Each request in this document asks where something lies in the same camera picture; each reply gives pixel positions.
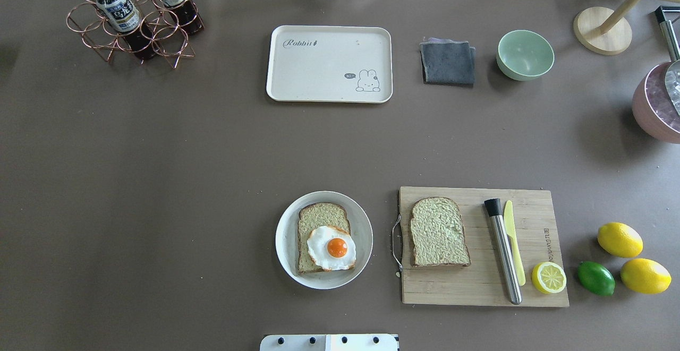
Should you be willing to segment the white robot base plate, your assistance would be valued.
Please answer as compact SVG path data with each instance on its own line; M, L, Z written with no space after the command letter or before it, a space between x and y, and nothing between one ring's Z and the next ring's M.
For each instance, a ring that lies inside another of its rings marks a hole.
M399 350L398 335L388 333L270 335L260 350Z

